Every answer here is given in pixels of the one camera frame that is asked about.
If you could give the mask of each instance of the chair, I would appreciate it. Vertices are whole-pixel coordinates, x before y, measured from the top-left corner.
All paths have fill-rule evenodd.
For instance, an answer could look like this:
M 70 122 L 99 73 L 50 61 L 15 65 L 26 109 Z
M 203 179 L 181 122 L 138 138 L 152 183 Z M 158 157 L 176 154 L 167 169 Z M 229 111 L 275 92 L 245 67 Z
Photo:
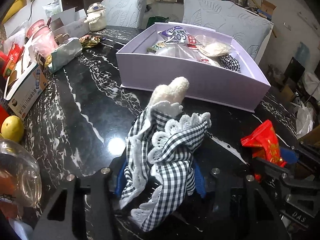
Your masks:
M 147 0 L 103 0 L 106 8 L 107 24 L 141 28 Z
M 220 0 L 184 0 L 182 22 L 232 36 L 253 59 L 271 28 L 268 20 Z

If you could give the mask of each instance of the black and white gingham fabric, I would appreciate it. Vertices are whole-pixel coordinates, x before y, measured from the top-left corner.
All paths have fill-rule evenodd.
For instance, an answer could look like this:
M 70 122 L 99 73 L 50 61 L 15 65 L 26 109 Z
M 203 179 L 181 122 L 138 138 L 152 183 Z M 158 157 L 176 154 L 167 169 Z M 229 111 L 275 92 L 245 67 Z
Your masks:
M 143 231 L 155 228 L 166 216 L 174 212 L 182 203 L 185 194 L 191 195 L 195 190 L 194 170 L 191 168 L 193 152 L 203 141 L 207 128 L 211 125 L 210 114 L 197 123 L 194 127 L 179 131 L 170 135 L 161 149 L 161 154 L 148 161 L 148 153 L 154 147 L 151 139 L 154 133 L 164 131 L 165 124 L 174 116 L 166 115 L 160 111 L 151 111 L 147 117 L 146 109 L 136 120 L 130 130 L 127 144 L 128 167 L 125 169 L 127 185 L 123 190 L 120 206 L 124 207 L 134 197 L 139 195 L 148 181 L 148 175 L 155 176 L 160 182 L 147 203 L 142 203 L 138 209 L 131 211 L 132 220 Z M 134 156 L 139 151 L 132 150 L 130 137 L 145 131 L 141 136 L 141 152 L 139 158 Z M 140 180 L 134 182 L 137 177 L 137 167 L 140 167 Z
M 223 64 L 224 68 L 230 69 L 232 71 L 239 72 L 240 71 L 240 65 L 239 61 L 235 58 L 233 58 L 230 55 L 223 55 L 219 56 L 218 59 Z

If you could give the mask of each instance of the red packet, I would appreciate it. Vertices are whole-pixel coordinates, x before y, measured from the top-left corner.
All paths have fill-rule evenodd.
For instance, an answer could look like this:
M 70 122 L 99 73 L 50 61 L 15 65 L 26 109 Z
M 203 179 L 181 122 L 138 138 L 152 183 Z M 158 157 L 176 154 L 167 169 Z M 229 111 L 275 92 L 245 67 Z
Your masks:
M 284 167 L 287 163 L 280 156 L 278 138 L 270 120 L 266 120 L 252 134 L 240 141 L 244 147 L 253 147 L 252 157 L 260 157 L 280 167 Z

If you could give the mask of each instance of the plush ear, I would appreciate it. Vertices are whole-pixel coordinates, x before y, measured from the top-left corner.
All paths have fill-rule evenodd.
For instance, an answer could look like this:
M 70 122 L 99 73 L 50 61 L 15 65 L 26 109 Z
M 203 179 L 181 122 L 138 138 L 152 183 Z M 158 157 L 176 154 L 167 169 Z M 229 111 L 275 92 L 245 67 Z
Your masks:
M 184 77 L 175 78 L 169 86 L 159 85 L 155 88 L 148 106 L 160 101 L 169 101 L 171 104 L 181 104 L 189 87 L 189 81 Z

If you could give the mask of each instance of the yellow object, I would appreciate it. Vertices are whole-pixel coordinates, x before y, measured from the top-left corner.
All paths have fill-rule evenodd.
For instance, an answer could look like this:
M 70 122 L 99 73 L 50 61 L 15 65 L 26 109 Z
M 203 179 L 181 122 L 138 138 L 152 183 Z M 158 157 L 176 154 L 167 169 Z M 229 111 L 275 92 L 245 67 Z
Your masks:
M 7 14 L 5 15 L 2 24 L 4 24 L 7 20 L 9 20 L 16 12 L 18 12 L 20 9 L 25 7 L 26 5 L 26 0 L 15 0 Z
M 23 137 L 23 123 L 16 115 L 7 117 L 1 127 L 1 135 L 5 139 L 20 142 Z

